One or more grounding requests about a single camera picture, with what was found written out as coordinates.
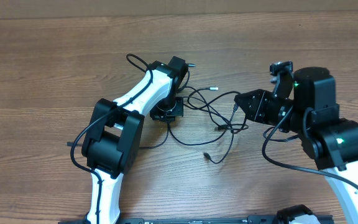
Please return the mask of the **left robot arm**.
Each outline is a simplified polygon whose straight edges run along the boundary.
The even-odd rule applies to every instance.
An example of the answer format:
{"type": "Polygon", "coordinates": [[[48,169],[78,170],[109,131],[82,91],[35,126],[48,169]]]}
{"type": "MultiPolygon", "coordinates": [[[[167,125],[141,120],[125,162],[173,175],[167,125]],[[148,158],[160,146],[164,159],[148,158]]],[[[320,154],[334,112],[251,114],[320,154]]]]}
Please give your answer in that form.
{"type": "Polygon", "coordinates": [[[183,116],[183,99],[177,93],[188,67],[176,56],[168,64],[155,61],[146,66],[144,78],[128,93],[95,104],[81,148],[93,185],[91,207],[83,223],[117,223],[122,180],[140,148],[144,119],[149,115],[171,123],[183,116]]]}

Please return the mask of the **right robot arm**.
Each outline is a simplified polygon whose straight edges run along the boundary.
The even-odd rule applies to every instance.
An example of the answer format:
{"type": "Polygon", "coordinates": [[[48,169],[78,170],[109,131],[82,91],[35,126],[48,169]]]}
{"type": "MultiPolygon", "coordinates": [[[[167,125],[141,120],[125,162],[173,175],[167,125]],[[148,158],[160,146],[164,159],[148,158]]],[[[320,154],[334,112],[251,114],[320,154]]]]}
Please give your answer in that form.
{"type": "Polygon", "coordinates": [[[273,91],[262,89],[235,96],[249,121],[270,125],[263,157],[276,166],[325,177],[348,223],[358,223],[358,123],[339,115],[336,82],[327,68],[271,65],[273,91]],[[276,131],[294,132],[315,169],[275,161],[266,154],[276,131]]]}

